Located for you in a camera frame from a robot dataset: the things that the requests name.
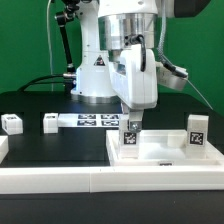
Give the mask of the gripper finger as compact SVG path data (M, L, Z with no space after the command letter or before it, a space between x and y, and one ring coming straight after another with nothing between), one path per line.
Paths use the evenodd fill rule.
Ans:
M142 110L132 110L129 112L128 128L131 132L140 132L142 130Z

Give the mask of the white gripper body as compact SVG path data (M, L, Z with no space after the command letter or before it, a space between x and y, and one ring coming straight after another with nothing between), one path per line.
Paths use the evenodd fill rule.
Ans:
M131 109L144 110L157 104L157 77L154 53L146 50L146 68L141 71L141 45L132 45L109 63L110 80L116 95Z

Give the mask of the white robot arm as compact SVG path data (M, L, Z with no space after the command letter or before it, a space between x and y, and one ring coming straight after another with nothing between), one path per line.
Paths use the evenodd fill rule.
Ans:
M166 28L154 42L156 18L195 17L211 0L81 0L82 64L75 93L94 101L119 97L124 128L142 129L143 111L157 104L157 83L188 79L163 51Z

